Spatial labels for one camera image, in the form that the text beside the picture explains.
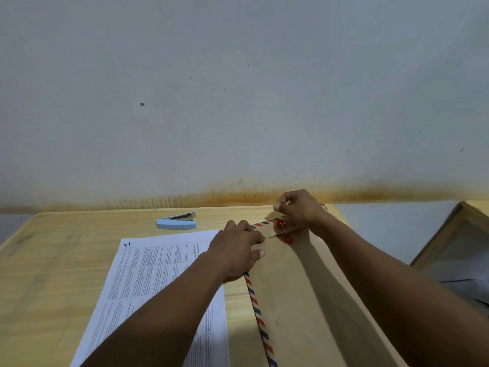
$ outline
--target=desk surface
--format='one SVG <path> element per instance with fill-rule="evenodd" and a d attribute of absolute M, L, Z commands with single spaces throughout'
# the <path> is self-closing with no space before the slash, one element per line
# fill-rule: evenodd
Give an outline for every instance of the desk surface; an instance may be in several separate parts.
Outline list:
<path fill-rule="evenodd" d="M 155 220 L 188 209 L 41 213 L 0 248 L 0 358 L 68 366 L 121 238 L 175 234 Z M 271 206 L 198 208 L 197 230 L 260 222 Z M 268 366 L 243 278 L 224 285 L 231 365 Z"/>

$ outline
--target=blue stapler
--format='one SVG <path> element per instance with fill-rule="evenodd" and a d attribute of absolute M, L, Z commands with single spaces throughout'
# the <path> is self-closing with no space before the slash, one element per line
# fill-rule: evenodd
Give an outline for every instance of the blue stapler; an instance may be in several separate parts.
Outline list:
<path fill-rule="evenodd" d="M 195 229 L 196 222 L 193 221 L 195 211 L 185 214 L 168 216 L 166 218 L 156 219 L 156 226 L 159 229 Z"/>

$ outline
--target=paper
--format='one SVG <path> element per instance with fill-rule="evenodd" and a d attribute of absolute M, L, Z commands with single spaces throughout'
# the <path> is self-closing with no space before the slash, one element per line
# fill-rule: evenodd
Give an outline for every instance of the paper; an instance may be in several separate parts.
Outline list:
<path fill-rule="evenodd" d="M 217 232 L 122 239 L 71 367 L 79 367 L 123 321 L 182 274 Z M 229 366 L 223 286 L 200 322 L 184 366 Z"/>

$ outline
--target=hand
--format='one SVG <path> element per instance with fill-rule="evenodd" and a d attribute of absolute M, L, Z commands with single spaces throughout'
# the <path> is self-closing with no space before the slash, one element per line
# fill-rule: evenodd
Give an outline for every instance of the hand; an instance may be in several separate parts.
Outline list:
<path fill-rule="evenodd" d="M 220 230 L 207 249 L 216 263 L 223 265 L 226 277 L 241 276 L 245 271 L 253 268 L 253 265 L 265 256 L 263 250 L 251 251 L 251 246 L 263 242 L 265 237 L 241 220 L 238 225 L 232 220 L 227 222 L 224 230 Z"/>
<path fill-rule="evenodd" d="M 305 189 L 284 193 L 273 205 L 275 211 L 287 215 L 299 227 L 311 228 L 327 212 Z"/>

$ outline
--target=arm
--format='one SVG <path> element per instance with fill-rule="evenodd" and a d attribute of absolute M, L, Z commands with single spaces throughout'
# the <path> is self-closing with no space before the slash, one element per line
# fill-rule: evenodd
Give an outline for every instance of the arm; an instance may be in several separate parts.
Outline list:
<path fill-rule="evenodd" d="M 265 255 L 250 249 L 264 239 L 244 220 L 228 222 L 205 253 L 125 320 L 82 367 L 182 366 L 217 289 L 226 277 L 242 275 Z"/>
<path fill-rule="evenodd" d="M 487 365 L 489 320 L 441 284 L 377 249 L 307 191 L 274 205 L 328 245 L 371 315 L 410 366 Z"/>

